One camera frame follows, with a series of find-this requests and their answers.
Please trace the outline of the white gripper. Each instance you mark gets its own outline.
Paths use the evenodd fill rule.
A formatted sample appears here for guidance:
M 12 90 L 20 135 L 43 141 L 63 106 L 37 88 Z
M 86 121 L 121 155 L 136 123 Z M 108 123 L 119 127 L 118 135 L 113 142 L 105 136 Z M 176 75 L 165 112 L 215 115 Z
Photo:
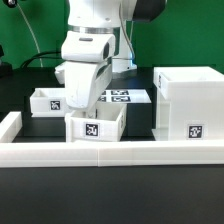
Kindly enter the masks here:
M 65 96 L 67 105 L 88 111 L 97 102 L 112 79 L 112 65 L 101 63 L 65 63 Z

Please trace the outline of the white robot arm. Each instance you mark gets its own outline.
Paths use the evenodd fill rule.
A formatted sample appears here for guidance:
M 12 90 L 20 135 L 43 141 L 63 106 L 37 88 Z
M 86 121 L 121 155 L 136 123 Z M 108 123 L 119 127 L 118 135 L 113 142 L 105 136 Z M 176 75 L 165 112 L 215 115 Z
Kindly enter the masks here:
M 124 23 L 150 22 L 166 4 L 167 0 L 69 0 L 68 31 L 61 47 L 64 63 L 55 68 L 69 107 L 94 107 L 111 82 L 112 59 L 124 46 Z

